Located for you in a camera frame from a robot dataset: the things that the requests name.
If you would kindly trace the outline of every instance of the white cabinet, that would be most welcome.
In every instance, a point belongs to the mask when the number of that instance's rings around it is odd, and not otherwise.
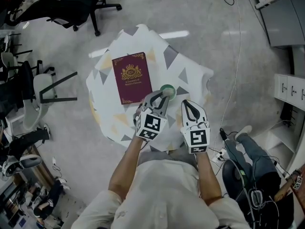
[[[274,97],[305,110],[305,79],[275,74],[274,88]]]

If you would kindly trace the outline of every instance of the concrete floor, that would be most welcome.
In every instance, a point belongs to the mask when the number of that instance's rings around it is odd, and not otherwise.
[[[180,53],[214,70],[208,83],[211,91],[205,109],[211,126],[211,147],[231,89],[234,84],[239,53],[239,15],[235,5],[223,0],[107,0],[120,3],[122,11],[97,10],[101,31],[95,37],[91,19],[77,32],[72,28],[46,22],[46,18],[25,22],[17,27],[21,32],[19,51],[33,49],[27,56],[31,64],[43,60],[44,67],[54,66],[58,79],[74,72],[78,76],[57,87],[58,97],[77,96],[77,102],[56,103],[44,117],[52,140],[39,147],[50,171],[52,157],[57,160],[69,191],[89,203],[102,189],[107,189],[113,170],[124,153],[124,147],[101,134],[91,114],[85,80],[99,57],[89,54],[106,48],[117,33],[126,27],[144,23],[157,33],[189,31],[186,37],[167,41]],[[278,121],[282,103],[273,98],[274,73],[290,71],[285,50],[270,48],[267,36],[255,16],[249,0],[238,0],[241,13],[241,56],[236,87],[228,105],[223,128],[236,131],[245,125],[257,134]],[[222,142],[218,137],[216,148]]]

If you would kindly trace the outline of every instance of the cabinet drawer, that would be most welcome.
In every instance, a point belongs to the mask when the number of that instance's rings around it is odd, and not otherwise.
[[[288,77],[279,75],[278,78],[277,97],[283,100],[287,99]]]
[[[289,77],[287,89],[287,101],[292,105],[304,109],[305,107],[305,81],[302,79]]]

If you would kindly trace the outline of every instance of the book cover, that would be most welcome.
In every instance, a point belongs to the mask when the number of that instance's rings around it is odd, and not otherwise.
[[[112,64],[121,104],[141,102],[152,92],[145,53],[114,59]]]

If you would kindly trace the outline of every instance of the black office chair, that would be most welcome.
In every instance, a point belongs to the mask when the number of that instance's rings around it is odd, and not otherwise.
[[[91,15],[95,35],[101,33],[97,28],[95,10],[102,8],[116,7],[121,10],[120,4],[106,4],[106,0],[39,0],[33,3],[22,15],[12,21],[7,16],[6,23],[15,26],[22,21],[31,21],[38,18],[49,17],[47,21],[53,21],[64,28],[73,26],[73,30],[77,31],[79,25],[85,23],[88,16]]]

